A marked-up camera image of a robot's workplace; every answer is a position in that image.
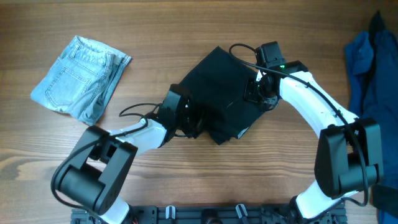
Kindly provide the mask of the black shorts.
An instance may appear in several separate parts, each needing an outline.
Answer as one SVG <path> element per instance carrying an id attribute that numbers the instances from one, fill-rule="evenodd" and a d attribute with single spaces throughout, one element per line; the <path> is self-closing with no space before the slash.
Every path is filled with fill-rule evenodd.
<path id="1" fill-rule="evenodd" d="M 204 130 L 215 143 L 239 139 L 264 114 L 262 106 L 244 100 L 246 83 L 255 76 L 253 69 L 216 47 L 180 82 L 209 112 Z"/>

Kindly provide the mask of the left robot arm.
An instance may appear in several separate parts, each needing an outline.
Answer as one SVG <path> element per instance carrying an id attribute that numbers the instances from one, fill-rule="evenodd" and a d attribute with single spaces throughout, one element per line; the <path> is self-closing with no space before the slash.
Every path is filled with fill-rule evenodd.
<path id="1" fill-rule="evenodd" d="M 134 159 L 162 147 L 177 131 L 181 138 L 198 136 L 208 116 L 205 107 L 178 84 L 172 84 L 163 102 L 152 107 L 123 129 L 87 128 L 52 176 L 55 199 L 101 223 L 135 223 L 131 206 L 119 196 Z"/>

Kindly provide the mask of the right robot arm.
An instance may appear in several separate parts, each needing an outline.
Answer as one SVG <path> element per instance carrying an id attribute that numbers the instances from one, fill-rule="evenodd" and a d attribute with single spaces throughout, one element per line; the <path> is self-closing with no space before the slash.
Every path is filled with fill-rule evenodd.
<path id="1" fill-rule="evenodd" d="M 277 42 L 253 49 L 258 70 L 245 100 L 270 111 L 280 100 L 291 104 L 318 137 L 315 181 L 294 196 L 289 223 L 310 223 L 350 201 L 364 207 L 369 189 L 384 177 L 381 131 L 371 118 L 360 119 L 337 103 L 299 61 L 286 62 Z"/>

